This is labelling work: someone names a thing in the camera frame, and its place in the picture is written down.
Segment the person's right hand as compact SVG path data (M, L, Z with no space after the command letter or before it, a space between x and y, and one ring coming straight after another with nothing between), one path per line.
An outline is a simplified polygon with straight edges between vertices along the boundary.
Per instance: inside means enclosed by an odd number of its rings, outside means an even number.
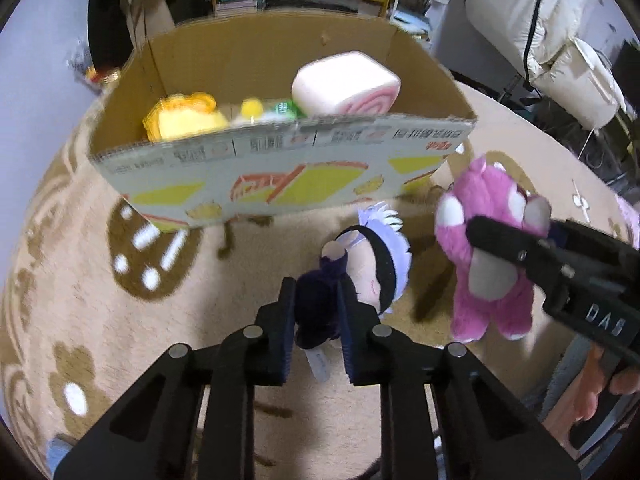
M599 396L605 389L621 396L639 392L638 368L627 367L612 379L608 379L600 367L602 354L603 350L600 347L591 345L582 370L562 393L550 414L542 420L549 434L573 455L576 451L568 443L570 428L575 422L589 420L596 414Z

